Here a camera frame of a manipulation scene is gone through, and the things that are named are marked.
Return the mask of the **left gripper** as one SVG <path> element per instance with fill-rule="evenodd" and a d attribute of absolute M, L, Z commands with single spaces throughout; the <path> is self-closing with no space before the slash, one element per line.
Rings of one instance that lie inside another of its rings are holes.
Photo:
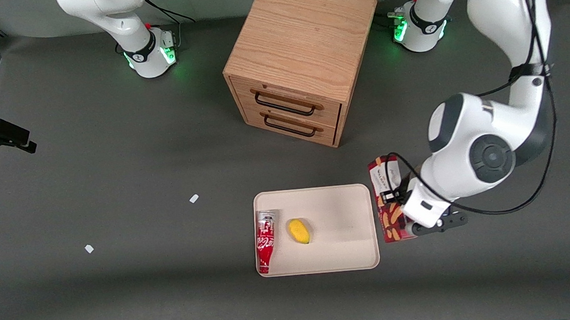
<path fill-rule="evenodd" d="M 442 216 L 450 204 L 435 194 L 439 193 L 445 198 L 449 195 L 433 175 L 422 174 L 422 180 L 412 174 L 408 177 L 407 189 L 397 187 L 393 191 L 384 191 L 381 193 L 381 200 L 384 204 L 405 203 L 404 215 L 416 222 L 412 225 L 412 234 L 424 236 L 444 233 L 468 223 L 468 216 L 463 212 L 452 212 Z"/>

